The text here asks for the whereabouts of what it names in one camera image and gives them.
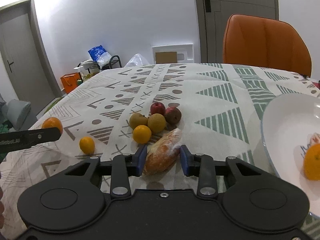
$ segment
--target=door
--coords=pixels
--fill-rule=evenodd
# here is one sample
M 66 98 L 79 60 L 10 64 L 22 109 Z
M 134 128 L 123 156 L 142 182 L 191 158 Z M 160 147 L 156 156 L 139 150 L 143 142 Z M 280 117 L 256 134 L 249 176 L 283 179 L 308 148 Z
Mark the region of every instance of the door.
M 39 60 L 29 17 L 28 3 L 0 12 L 0 42 L 7 73 L 18 98 L 30 101 L 32 111 L 38 114 L 55 96 Z
M 200 35 L 201 50 L 206 49 L 202 62 L 222 63 L 222 45 L 227 21 L 232 14 L 277 19 L 277 0 L 197 0 L 203 3 L 206 34 Z

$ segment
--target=door frame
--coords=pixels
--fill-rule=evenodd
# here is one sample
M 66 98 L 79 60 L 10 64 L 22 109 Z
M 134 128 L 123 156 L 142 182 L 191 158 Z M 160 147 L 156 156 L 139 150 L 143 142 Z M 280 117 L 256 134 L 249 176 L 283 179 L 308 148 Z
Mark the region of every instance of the door frame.
M 200 62 L 208 63 L 207 28 L 204 11 L 204 0 L 196 0 L 200 38 Z M 279 20 L 279 0 L 275 0 L 276 20 Z
M 36 51 L 41 63 L 41 66 L 43 68 L 44 71 L 44 75 L 47 78 L 47 81 L 49 83 L 49 86 L 52 90 L 52 93 L 54 94 L 54 96 L 56 98 L 58 97 L 62 97 L 62 91 L 57 83 L 57 80 L 53 74 L 52 68 L 50 66 L 50 62 L 49 59 L 47 57 L 47 54 L 45 52 L 45 48 L 43 45 L 43 41 L 41 38 L 41 33 L 40 33 L 40 29 L 39 29 L 39 25 L 38 25 L 38 20 L 37 20 L 37 16 L 36 16 L 36 7 L 35 7 L 35 1 L 34 0 L 20 0 L 14 3 L 10 3 L 8 5 L 2 6 L 0 7 L 0 15 L 4 12 L 10 11 L 10 9 L 12 9 L 15 6 L 19 6 L 19 5 L 27 5 L 28 6 L 28 16 L 29 16 L 29 22 L 30 22 L 30 27 L 31 27 L 31 33 L 33 36 L 33 40 L 36 46 Z M 2 46 L 2 43 L 0 42 L 0 53 L 4 62 L 4 66 L 7 70 L 7 74 L 10 78 L 10 81 L 12 83 L 13 88 L 14 87 L 14 82 L 12 82 L 12 79 L 14 78 L 11 75 L 11 71 L 8 65 L 8 61 L 4 52 L 4 48 Z

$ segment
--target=brown cardboard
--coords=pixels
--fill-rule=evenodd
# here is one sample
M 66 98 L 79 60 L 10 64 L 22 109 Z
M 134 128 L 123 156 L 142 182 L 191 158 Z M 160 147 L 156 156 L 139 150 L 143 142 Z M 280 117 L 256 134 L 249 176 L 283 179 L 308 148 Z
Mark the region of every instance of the brown cardboard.
M 156 52 L 156 63 L 177 63 L 177 52 Z

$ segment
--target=door handle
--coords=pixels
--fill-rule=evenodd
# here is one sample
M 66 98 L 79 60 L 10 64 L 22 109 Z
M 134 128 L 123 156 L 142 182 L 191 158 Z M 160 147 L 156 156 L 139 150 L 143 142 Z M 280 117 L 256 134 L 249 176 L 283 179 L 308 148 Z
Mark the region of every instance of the door handle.
M 205 12 L 211 12 L 211 1 L 204 0 Z
M 9 63 L 9 60 L 7 60 L 7 62 L 8 62 L 8 65 L 9 65 L 10 71 L 11 71 L 11 73 L 12 73 L 11 65 L 12 65 L 14 62 Z

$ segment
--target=patterned tablecloth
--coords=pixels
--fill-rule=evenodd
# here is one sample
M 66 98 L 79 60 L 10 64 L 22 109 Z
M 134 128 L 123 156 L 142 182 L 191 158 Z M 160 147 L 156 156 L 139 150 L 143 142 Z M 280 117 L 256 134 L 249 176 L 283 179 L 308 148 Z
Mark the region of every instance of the patterned tablecloth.
M 269 68 L 225 64 L 164 64 L 105 70 L 80 85 L 46 113 L 58 117 L 64 132 L 60 140 L 9 153 L 0 165 L 4 191 L 5 225 L 2 234 L 15 238 L 26 230 L 17 212 L 17 200 L 28 187 L 66 169 L 84 158 L 79 140 L 90 136 L 95 155 L 102 161 L 115 155 L 135 153 L 128 120 L 133 113 L 149 114 L 150 105 L 161 101 L 182 112 L 178 128 L 182 142 L 192 153 L 225 160 L 234 155 L 272 172 L 264 153 L 260 120 L 270 100 L 284 93 L 320 96 L 320 91 L 296 73 Z M 155 142 L 161 135 L 153 135 Z M 149 189 L 196 189 L 197 178 L 183 176 L 179 163 L 163 174 L 131 177 L 132 191 Z M 219 191 L 225 190 L 218 177 Z M 109 192 L 110 177 L 101 190 Z M 303 229 L 320 239 L 320 222 L 308 217 Z

